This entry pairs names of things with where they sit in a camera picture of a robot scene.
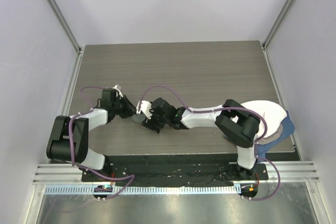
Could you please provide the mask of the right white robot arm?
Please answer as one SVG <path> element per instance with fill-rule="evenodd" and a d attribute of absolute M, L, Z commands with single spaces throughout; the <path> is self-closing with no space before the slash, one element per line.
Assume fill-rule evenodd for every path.
<path fill-rule="evenodd" d="M 212 108 L 175 108 L 166 100 L 140 101 L 137 114 L 143 115 L 142 125 L 157 133 L 166 125 L 175 130 L 196 127 L 218 128 L 228 141 L 237 147 L 237 173 L 250 179 L 256 173 L 255 140 L 261 117 L 256 112 L 228 99 L 223 105 Z"/>

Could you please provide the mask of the grey napkin white stitching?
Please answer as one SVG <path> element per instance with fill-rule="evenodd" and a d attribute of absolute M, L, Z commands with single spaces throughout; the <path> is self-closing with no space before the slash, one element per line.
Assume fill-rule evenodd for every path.
<path fill-rule="evenodd" d="M 132 121 L 137 124 L 141 124 L 146 119 L 144 114 L 134 114 L 132 116 Z"/>

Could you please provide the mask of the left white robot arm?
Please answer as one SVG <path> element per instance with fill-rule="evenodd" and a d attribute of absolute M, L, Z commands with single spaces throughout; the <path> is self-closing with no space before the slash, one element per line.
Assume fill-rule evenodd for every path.
<path fill-rule="evenodd" d="M 136 113 L 135 106 L 122 94 L 118 85 L 102 89 L 101 98 L 89 111 L 55 118 L 46 148 L 50 160 L 69 162 L 91 169 L 105 182 L 112 174 L 109 158 L 89 148 L 89 132 L 110 123 L 115 116 L 127 119 Z"/>

